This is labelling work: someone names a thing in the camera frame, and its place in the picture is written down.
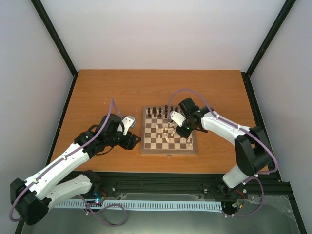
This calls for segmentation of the wooden chess board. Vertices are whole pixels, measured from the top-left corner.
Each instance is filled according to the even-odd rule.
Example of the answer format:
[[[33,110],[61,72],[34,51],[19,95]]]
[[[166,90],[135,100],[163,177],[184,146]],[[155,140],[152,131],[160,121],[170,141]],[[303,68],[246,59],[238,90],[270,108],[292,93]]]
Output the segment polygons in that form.
[[[193,148],[188,149],[187,143],[181,143],[181,136],[176,133],[177,124],[170,123],[168,117],[164,119],[147,119],[143,107],[142,115],[142,134],[141,134],[141,153],[142,154],[159,154],[159,155],[196,155],[198,152],[197,139],[195,132],[192,132],[188,138],[192,139]],[[156,133],[155,126],[161,128],[161,133]],[[170,143],[165,140],[165,134],[168,134]],[[157,136],[161,135],[162,142],[157,143]]]

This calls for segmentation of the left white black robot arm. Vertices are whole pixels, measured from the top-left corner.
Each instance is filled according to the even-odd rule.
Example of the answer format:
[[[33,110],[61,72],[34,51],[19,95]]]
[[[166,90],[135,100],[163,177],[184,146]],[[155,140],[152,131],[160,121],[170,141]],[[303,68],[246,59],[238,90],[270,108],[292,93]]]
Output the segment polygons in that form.
[[[16,178],[10,184],[12,210],[20,215],[17,221],[34,225],[56,205],[77,195],[97,196],[100,178],[91,170],[67,182],[62,180],[79,165],[94,156],[107,154],[105,148],[119,146],[132,150],[141,140],[130,132],[136,124],[132,116],[104,116],[100,124],[79,134],[74,142],[54,161],[25,180]]]

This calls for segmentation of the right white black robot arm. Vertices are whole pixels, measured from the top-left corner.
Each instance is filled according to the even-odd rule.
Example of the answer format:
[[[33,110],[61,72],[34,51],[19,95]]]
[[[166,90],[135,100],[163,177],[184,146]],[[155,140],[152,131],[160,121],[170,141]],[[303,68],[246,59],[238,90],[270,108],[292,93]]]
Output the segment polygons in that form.
[[[239,185],[276,161],[264,130],[258,126],[239,125],[210,107],[199,108],[190,97],[170,110],[170,120],[177,124],[176,132],[180,136],[188,138],[195,130],[213,132],[235,147],[236,165],[216,187],[221,197],[232,196]]]

